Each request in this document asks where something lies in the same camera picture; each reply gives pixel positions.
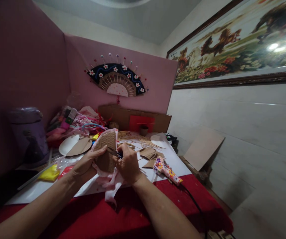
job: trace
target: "red flower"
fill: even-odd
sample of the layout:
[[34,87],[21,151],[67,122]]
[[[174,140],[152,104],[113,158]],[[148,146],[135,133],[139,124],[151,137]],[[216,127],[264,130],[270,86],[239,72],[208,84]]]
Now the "red flower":
[[224,63],[225,63],[225,64],[231,64],[235,59],[236,59],[235,57],[228,57],[228,58],[224,61]]
[[217,67],[215,66],[211,66],[211,67],[208,67],[204,70],[204,72],[214,72],[214,71],[217,71]]
[[225,71],[226,69],[227,69],[227,66],[224,66],[224,65],[220,65],[220,66],[218,67],[218,71],[219,71],[219,72]]
[[211,66],[211,67],[209,68],[209,72],[214,72],[214,71],[217,71],[217,67]]
[[204,73],[201,73],[201,74],[198,76],[199,79],[203,79],[203,78],[205,78],[205,77],[206,77],[206,75],[205,75]]

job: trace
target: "red tablecloth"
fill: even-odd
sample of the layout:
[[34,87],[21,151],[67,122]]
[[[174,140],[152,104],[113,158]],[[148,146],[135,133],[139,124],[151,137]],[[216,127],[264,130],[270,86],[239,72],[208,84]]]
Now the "red tablecloth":
[[[232,221],[194,175],[181,178],[203,211],[207,228],[214,232],[224,230],[232,233]],[[186,192],[167,180],[156,182],[156,186],[182,210],[199,232],[204,232],[203,218]],[[73,198],[41,238],[157,238],[148,214],[132,188],[119,189],[115,199],[118,204],[116,211],[114,206],[104,201],[104,193]],[[0,223],[24,206],[4,206],[0,210]]]

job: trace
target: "framed painting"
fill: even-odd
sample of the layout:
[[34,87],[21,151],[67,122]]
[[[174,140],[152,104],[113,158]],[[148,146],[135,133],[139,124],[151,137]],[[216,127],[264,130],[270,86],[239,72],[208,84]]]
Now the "framed painting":
[[286,82],[286,0],[233,0],[167,58],[174,89]]

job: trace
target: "decorative fan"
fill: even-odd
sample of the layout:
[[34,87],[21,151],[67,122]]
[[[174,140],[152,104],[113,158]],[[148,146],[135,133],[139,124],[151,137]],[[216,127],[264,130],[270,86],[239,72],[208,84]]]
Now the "decorative fan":
[[104,64],[99,65],[97,61],[94,60],[97,66],[93,67],[90,64],[92,69],[86,68],[84,72],[86,72],[102,90],[105,90],[108,94],[125,97],[138,96],[148,91],[140,80],[142,74],[135,74],[138,67],[136,67],[134,71],[130,69],[132,61],[130,66],[127,67],[125,65],[125,57],[123,64],[118,63],[119,55],[116,55],[116,63],[105,63],[103,56],[101,56],[101,58]]

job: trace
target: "yellow object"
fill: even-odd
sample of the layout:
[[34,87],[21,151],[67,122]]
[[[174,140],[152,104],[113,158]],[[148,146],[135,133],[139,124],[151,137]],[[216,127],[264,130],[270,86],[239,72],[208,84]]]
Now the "yellow object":
[[52,181],[54,182],[56,178],[59,176],[60,171],[57,170],[57,164],[52,165],[47,170],[45,170],[40,176],[39,179],[45,181]]
[[99,137],[99,134],[94,135],[93,138],[92,138],[92,141],[97,140],[98,137]]

